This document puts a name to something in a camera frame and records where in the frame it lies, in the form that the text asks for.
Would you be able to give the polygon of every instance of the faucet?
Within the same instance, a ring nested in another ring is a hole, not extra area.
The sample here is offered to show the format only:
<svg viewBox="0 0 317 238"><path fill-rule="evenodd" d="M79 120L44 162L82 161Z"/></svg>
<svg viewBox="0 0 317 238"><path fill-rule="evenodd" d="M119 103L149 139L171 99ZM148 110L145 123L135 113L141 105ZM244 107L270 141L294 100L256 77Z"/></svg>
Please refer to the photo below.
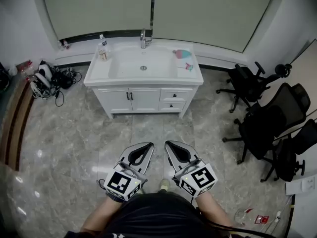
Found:
<svg viewBox="0 0 317 238"><path fill-rule="evenodd" d="M147 41L145 38L145 28L143 28L141 31L140 40L141 40L141 49L145 49L147 47L147 44L152 43L152 37L149 41Z"/></svg>

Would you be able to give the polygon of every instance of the marble tile floor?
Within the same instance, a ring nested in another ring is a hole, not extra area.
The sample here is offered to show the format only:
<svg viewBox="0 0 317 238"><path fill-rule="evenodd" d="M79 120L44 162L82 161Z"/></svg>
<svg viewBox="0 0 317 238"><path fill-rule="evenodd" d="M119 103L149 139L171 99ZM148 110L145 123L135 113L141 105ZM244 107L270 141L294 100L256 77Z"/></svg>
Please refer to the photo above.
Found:
<svg viewBox="0 0 317 238"><path fill-rule="evenodd" d="M75 69L84 77L87 68ZM274 229L274 236L283 237L289 218L284 182L273 182L272 176L260 183L269 166L250 153L245 163L236 165L243 143L224 144L221 138L238 136L233 120L243 118L246 106L239 103L230 114L233 95L215 93L219 87L230 87L225 83L227 73L201 71L204 84L183 119L176 114L152 114L116 115L109 120L83 80L63 90L65 103L60 108L53 98L36 99L24 132L20 171L0 164L0 207L6 224L22 238L62 238L68 230L79 231L105 196L96 180L106 177L126 147L139 142L155 144L144 191L156 192L161 179L174 174L163 147L169 139L192 145L212 165L219 182L211 193L232 219L243 207L273 218L285 209L276 228L275 224L250 226L263 231L269 227L268 233ZM191 199L173 182L171 191Z"/></svg>

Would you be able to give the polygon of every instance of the black mesh chair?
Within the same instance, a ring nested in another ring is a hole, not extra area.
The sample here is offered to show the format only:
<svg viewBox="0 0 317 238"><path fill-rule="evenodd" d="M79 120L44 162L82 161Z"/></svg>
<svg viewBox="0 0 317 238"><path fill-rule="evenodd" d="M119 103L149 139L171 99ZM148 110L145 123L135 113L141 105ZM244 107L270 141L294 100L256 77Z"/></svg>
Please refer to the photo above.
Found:
<svg viewBox="0 0 317 238"><path fill-rule="evenodd" d="M272 164L270 171L265 179L267 181L272 172L276 171L276 178L284 181L292 181L294 175L299 169L302 169L301 175L305 172L305 160L300 165L296 161L296 154L300 155L317 143L317 124L313 119L309 119L295 137L288 135L287 139L281 139L277 146L274 147L273 160L263 158Z"/></svg>
<svg viewBox="0 0 317 238"><path fill-rule="evenodd" d="M260 74L265 74L265 71L258 62L255 62L255 64L259 68L256 75L254 75L249 68L240 67L240 65L236 64L235 69L229 70L228 74L230 79L227 80L227 83L232 83L234 90L223 88L216 90L216 93L227 92L236 95L233 108L229 110L230 113L234 112L240 98L244 101L248 108L250 108L251 106L249 102L256 102L259 100L262 93L269 88L267 87L269 83L281 77L287 77L290 73L290 69L292 68L290 64L279 64L275 68L275 74L269 76L268 78L262 78L260 77Z"/></svg>
<svg viewBox="0 0 317 238"><path fill-rule="evenodd" d="M291 87L283 83L267 105L257 104L255 110L252 107L252 114L247 114L243 123L234 120L239 125L241 137L224 137L222 141L244 141L242 159L237 164L244 162L248 149L260 160L272 149L274 137L306 120L309 105L309 97L301 85Z"/></svg>

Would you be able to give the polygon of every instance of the human arm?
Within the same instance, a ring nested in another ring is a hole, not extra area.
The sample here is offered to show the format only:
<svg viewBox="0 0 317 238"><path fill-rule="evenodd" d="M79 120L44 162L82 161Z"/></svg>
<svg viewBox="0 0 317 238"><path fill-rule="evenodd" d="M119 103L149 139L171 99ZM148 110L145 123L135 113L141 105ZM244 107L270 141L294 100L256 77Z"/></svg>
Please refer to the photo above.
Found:
<svg viewBox="0 0 317 238"><path fill-rule="evenodd" d="M210 221L227 227L233 226L228 215L220 205L214 200L209 192L205 192L196 197L197 205L201 213Z"/></svg>
<svg viewBox="0 0 317 238"><path fill-rule="evenodd" d="M88 216L80 232L97 235L105 229L109 219L120 209L121 205L122 203L116 202L107 196L104 202Z"/></svg>

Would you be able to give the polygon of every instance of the person's left arm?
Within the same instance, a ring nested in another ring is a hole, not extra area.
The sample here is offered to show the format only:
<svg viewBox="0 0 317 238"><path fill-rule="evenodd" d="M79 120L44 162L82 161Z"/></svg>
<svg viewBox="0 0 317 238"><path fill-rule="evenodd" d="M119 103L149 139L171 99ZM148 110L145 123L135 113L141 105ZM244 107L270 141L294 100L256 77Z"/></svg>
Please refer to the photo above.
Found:
<svg viewBox="0 0 317 238"><path fill-rule="evenodd" d="M89 215L80 232L87 232L96 236L105 229L109 219L120 209L121 205L122 203L116 202L107 196L104 202Z"/></svg>

